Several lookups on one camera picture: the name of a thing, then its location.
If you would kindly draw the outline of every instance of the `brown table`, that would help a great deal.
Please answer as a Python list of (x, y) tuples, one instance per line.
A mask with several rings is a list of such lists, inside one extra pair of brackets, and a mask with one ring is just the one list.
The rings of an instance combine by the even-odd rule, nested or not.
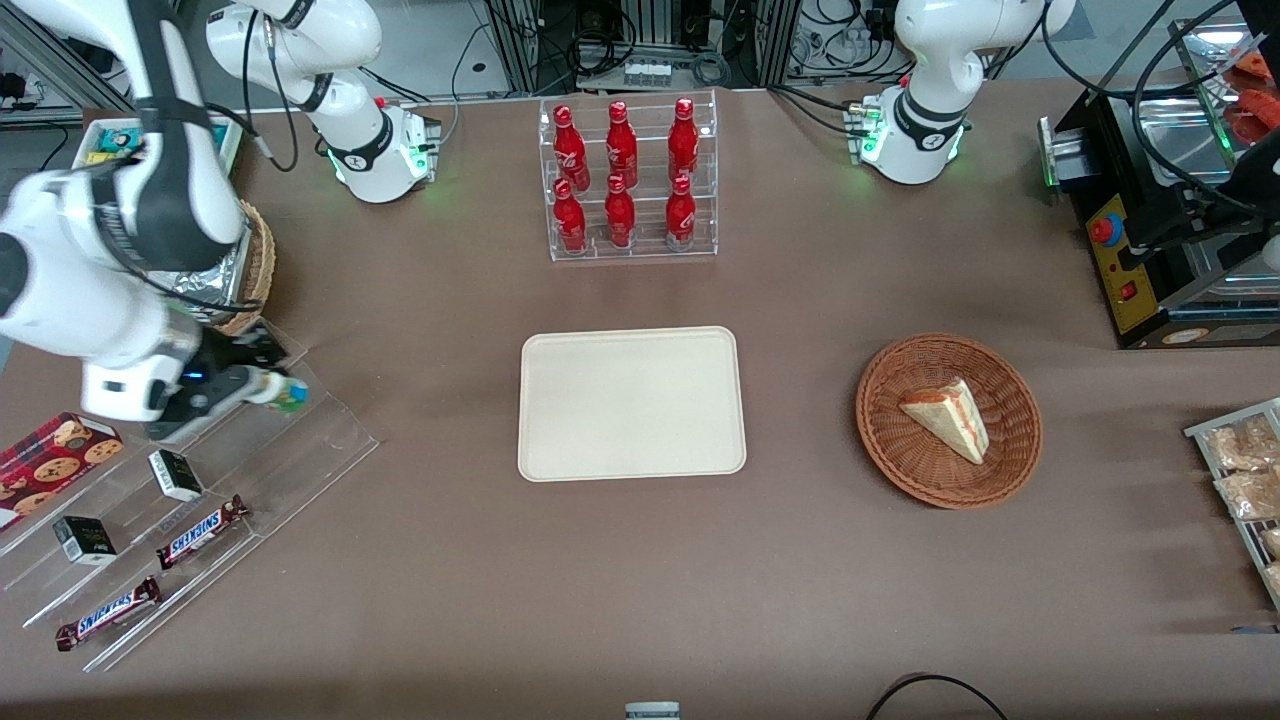
[[(108, 674), (51, 674), (52, 639), (0, 605), (0, 716), (861, 717), (934, 670), (1014, 717), (1274, 717), (1280, 638), (1226, 630), (1275, 615), (1180, 430), (1277, 395), (1276, 352), (1114, 350), (1039, 182), (1036, 119), (1075, 94), (992, 85), (964, 154), (911, 188), (721, 92), (710, 263), (553, 266), (536, 102), (465, 108), (440, 179), (388, 206), (308, 151), (291, 176), (248, 158), (279, 241), (268, 315), (384, 445)], [(700, 324), (739, 340), (741, 473), (521, 479), (529, 336)], [(1004, 506), (925, 507), (855, 439), (863, 366), (923, 331), (991, 345), (1037, 393), (1043, 461)], [(78, 388), (78, 363), (17, 348), (0, 443)], [(979, 706), (918, 687), (882, 717), (924, 707)]]

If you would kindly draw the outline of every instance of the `red cookie box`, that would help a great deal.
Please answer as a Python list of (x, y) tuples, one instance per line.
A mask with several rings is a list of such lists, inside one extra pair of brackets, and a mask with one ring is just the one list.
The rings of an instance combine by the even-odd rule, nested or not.
[(123, 448), (114, 428), (61, 413), (0, 452), (0, 532)]

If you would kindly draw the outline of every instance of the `wicker basket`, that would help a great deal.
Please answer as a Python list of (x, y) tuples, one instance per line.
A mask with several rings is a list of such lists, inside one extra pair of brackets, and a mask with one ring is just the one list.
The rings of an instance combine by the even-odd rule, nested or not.
[[(991, 447), (974, 465), (904, 413), (910, 392), (964, 378)], [(1036, 471), (1044, 445), (1039, 407), (1009, 363), (972, 340), (919, 334), (879, 351), (858, 384), (858, 432), (876, 465), (911, 496), (954, 510), (1009, 500)]]
[[(241, 200), (241, 209), (253, 225), (253, 234), (248, 241), (248, 258), (244, 260), (244, 278), (241, 281), (239, 297), (237, 302), (256, 300), (266, 302), (266, 296), (271, 292), (271, 274), (275, 272), (275, 237), (266, 220), (257, 209)], [(229, 336), (238, 336), (253, 324), (262, 313), (238, 313), (214, 327)]]

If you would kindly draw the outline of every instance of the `red emergency stop button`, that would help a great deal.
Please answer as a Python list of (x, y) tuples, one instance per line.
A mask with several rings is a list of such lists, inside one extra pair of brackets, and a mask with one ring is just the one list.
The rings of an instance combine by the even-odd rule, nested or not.
[(1089, 240), (1102, 245), (1111, 240), (1111, 236), (1115, 234), (1115, 232), (1116, 227), (1115, 223), (1111, 222), (1111, 218), (1093, 220), (1093, 224), (1089, 225)]

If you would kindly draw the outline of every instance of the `acrylic display stand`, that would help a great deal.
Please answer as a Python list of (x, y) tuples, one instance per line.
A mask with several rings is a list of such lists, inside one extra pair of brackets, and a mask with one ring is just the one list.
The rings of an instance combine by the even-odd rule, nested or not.
[[(0, 536), (5, 602), (20, 614), (24, 628), (47, 635), (51, 655), (63, 655), (86, 673), (109, 670), (378, 447), (301, 357), (289, 372), (310, 387), (310, 400), (297, 413), (241, 405), (195, 439), (170, 447), (187, 456), (200, 478), (205, 492), (198, 501), (161, 495), (147, 461), (160, 446), (125, 436), (128, 450), (114, 465)], [(161, 570), (155, 551), (233, 495), (252, 514)], [(100, 519), (118, 556), (102, 566), (69, 562), (50, 527), (61, 515)], [(129, 614), (69, 652), (56, 651), (59, 626), (92, 614), (147, 575), (160, 585), (161, 605)]]
[[(694, 101), (694, 123), (698, 126), (698, 172), (690, 188), (698, 211), (694, 215), (694, 241), (689, 250), (673, 252), (667, 247), (667, 199), (671, 196), (671, 178), (667, 172), (667, 136), (676, 115), (676, 100)], [(627, 95), (627, 114), (636, 131), (640, 155), (640, 182), (631, 188), (636, 205), (636, 237), (631, 247), (620, 250), (609, 242), (604, 215), (608, 196), (609, 160), (604, 138), (609, 132), (609, 110), (598, 100), (568, 97), (544, 100), (539, 119), (539, 151), (543, 168), (543, 197), (547, 205), (547, 234), (552, 260), (591, 261), (628, 259), (680, 259), (716, 255), (719, 250), (719, 179), (716, 138), (716, 95), (713, 92), (641, 94)], [(586, 142), (586, 165), (591, 172), (591, 187), (580, 192), (577, 200), (586, 213), (586, 252), (570, 255), (556, 232), (552, 206), (556, 196), (552, 183), (559, 177), (556, 165), (556, 123), (550, 114), (557, 105), (573, 110), (573, 124)]]
[[(1212, 429), (1234, 425), (1242, 420), (1253, 418), (1254, 415), (1265, 416), (1267, 419), (1267, 423), (1271, 425), (1271, 432), (1274, 432), (1276, 437), (1280, 437), (1280, 398), (1270, 400), (1267, 402), (1262, 402), (1252, 407), (1245, 407), (1244, 410), (1231, 413), (1230, 415), (1222, 415), (1216, 420), (1210, 420), (1208, 423), (1201, 423), (1199, 425), (1187, 428), (1185, 430), (1183, 430), (1183, 434), (1196, 441), (1196, 446), (1199, 448), (1201, 455), (1204, 457), (1204, 462), (1208, 465), (1208, 470), (1213, 475), (1215, 482), (1221, 480), (1224, 477), (1226, 477), (1226, 473), (1222, 470), (1219, 459), (1208, 448), (1208, 443), (1206, 442), (1204, 438)], [(1254, 568), (1257, 568), (1260, 575), (1262, 574), (1262, 569), (1270, 565), (1271, 562), (1280, 562), (1280, 557), (1272, 557), (1271, 553), (1267, 551), (1266, 544), (1263, 544), (1262, 542), (1262, 533), (1270, 530), (1271, 528), (1280, 527), (1280, 521), (1277, 520), (1251, 521), (1251, 520), (1238, 520), (1234, 518), (1233, 521), (1235, 523), (1235, 528), (1240, 530), (1240, 537), (1244, 538), (1244, 547), (1249, 551), (1249, 557), (1253, 559), (1253, 565)], [(1267, 594), (1271, 596), (1271, 603), (1275, 606), (1277, 611), (1280, 611), (1280, 594), (1277, 594), (1276, 591), (1272, 589), (1271, 585), (1267, 584), (1265, 580), (1262, 584), (1266, 585)]]

